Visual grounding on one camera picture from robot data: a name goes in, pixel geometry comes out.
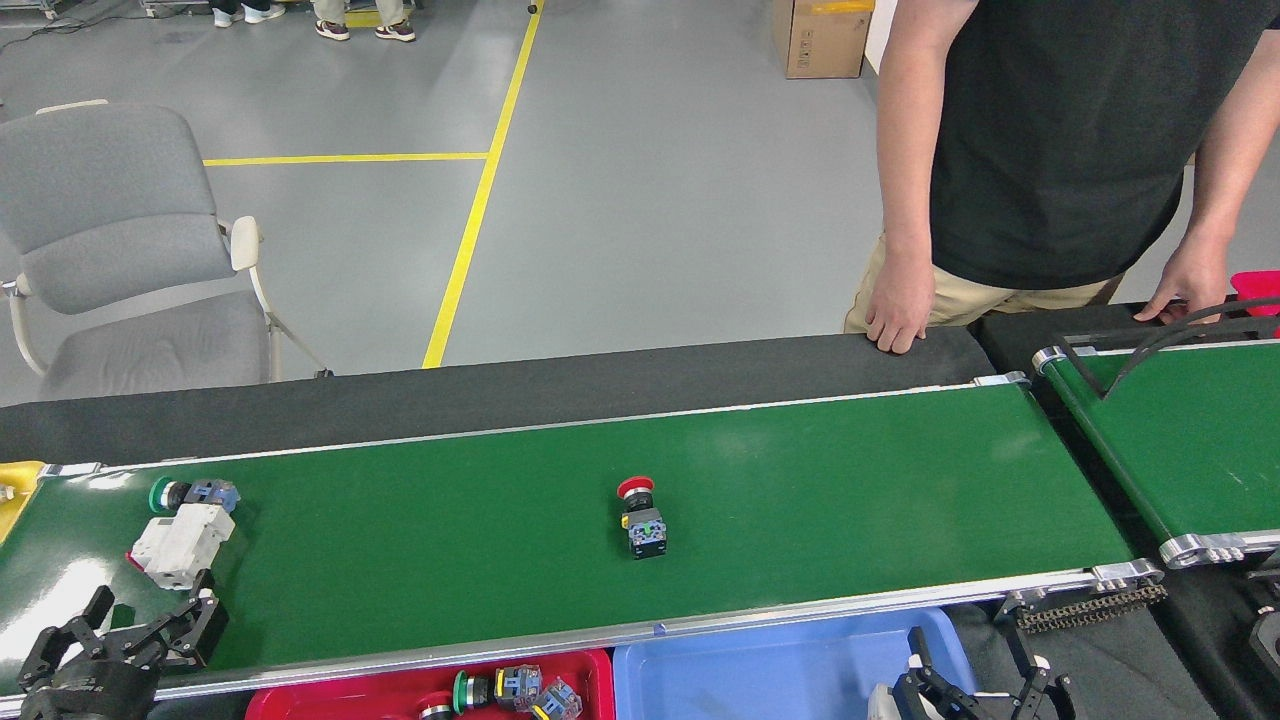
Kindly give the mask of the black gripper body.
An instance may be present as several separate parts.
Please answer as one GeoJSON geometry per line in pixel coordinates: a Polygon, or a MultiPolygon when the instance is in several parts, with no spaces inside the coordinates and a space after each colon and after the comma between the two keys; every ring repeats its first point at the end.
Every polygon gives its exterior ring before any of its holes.
{"type": "Polygon", "coordinates": [[[38,679],[20,706],[20,719],[145,719],[155,700],[160,667],[91,660],[38,679]]]}

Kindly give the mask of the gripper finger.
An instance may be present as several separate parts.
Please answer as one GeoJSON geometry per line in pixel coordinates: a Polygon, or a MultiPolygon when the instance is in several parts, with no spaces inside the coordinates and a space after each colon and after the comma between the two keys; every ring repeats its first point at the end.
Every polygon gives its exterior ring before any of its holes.
{"type": "Polygon", "coordinates": [[[96,634],[109,615],[115,594],[108,585],[100,585],[92,594],[86,609],[60,626],[46,626],[36,641],[18,671],[17,683],[22,691],[33,691],[47,684],[61,667],[67,651],[81,647],[78,659],[100,660],[105,655],[105,644],[96,634]]]}
{"type": "Polygon", "coordinates": [[[1050,678],[1051,665],[1037,655],[1027,633],[1016,623],[1004,624],[1004,638],[1021,679],[1021,689],[1011,700],[1011,719],[1078,719],[1071,698],[1073,682],[1062,674],[1050,678]]]}
{"type": "Polygon", "coordinates": [[[908,670],[890,696],[901,719],[978,719],[977,700],[942,676],[933,666],[925,633],[914,626],[908,634],[911,655],[908,670]]]}
{"type": "Polygon", "coordinates": [[[206,667],[229,614],[214,593],[212,571],[195,577],[187,600],[155,620],[110,633],[110,659],[151,671],[168,667],[206,667]]]}

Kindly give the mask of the person's right hand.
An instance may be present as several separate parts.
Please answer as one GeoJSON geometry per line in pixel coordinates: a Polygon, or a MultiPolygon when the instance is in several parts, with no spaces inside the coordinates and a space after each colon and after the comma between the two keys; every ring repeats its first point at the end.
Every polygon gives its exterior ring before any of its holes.
{"type": "Polygon", "coordinates": [[[865,315],[868,340],[886,354],[909,352],[927,337],[933,301],[931,259],[887,247],[865,315]]]}

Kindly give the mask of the person's left hand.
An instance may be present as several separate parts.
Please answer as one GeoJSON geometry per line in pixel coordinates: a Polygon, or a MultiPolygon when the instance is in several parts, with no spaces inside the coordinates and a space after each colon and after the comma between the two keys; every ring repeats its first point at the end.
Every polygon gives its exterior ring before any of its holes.
{"type": "Polygon", "coordinates": [[[1165,264],[1155,293],[1134,319],[1169,325],[1222,304],[1230,242],[1225,234],[1188,231],[1165,264]]]}

